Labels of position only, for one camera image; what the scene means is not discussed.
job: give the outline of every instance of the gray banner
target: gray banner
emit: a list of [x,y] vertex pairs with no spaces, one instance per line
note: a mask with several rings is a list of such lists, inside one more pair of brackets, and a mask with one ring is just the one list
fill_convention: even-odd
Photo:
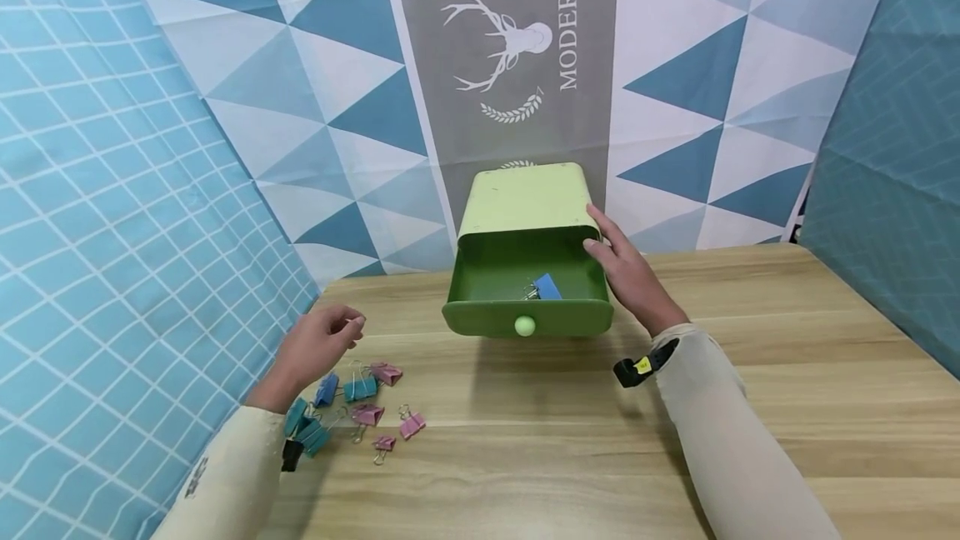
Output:
[[605,199],[617,0],[403,0],[454,222],[473,176],[575,161]]

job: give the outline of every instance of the white sleeve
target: white sleeve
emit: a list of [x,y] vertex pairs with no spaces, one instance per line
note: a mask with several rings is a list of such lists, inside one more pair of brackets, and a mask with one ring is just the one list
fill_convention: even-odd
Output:
[[657,372],[690,478],[717,540],[840,538],[827,511],[747,402],[743,382],[713,338],[670,327],[655,347],[681,338]]
[[187,477],[152,540],[253,540],[277,496],[285,416],[240,407]]

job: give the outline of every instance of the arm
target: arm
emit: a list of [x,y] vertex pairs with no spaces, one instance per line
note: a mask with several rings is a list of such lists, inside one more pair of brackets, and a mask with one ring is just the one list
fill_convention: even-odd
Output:
[[153,540],[253,540],[277,496],[286,413],[310,383],[333,369],[365,319],[335,306],[303,315],[277,361],[223,424],[187,476]]
[[617,224],[587,210],[610,246],[583,247],[607,274],[617,299],[654,337],[680,338],[657,372],[697,498],[717,540],[840,538],[790,457],[750,408],[737,370],[713,338],[690,323]]

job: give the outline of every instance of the table surface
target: table surface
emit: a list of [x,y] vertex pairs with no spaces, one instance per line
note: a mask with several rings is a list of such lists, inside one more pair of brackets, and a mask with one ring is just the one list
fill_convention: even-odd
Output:
[[[808,251],[651,256],[725,349],[753,408],[847,540],[958,538],[960,383]],[[654,383],[611,367],[649,336],[617,306],[594,339],[459,337],[449,273],[335,282],[367,314],[348,353],[404,370],[363,444],[342,428],[284,474],[261,540],[712,538]],[[348,362],[337,371],[349,379]],[[373,465],[402,403],[425,430]]]

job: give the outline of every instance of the hand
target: hand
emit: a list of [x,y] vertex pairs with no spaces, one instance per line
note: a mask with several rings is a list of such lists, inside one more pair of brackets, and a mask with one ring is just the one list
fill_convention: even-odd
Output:
[[587,205],[587,213],[610,245],[585,239],[583,248],[600,263],[620,304],[633,313],[651,337],[680,323],[689,323],[687,314],[670,298],[650,263],[633,248],[619,226],[593,205]]
[[286,413],[304,388],[326,376],[363,337],[366,318],[343,305],[314,308],[302,315],[280,343],[277,359],[251,390],[246,404]]

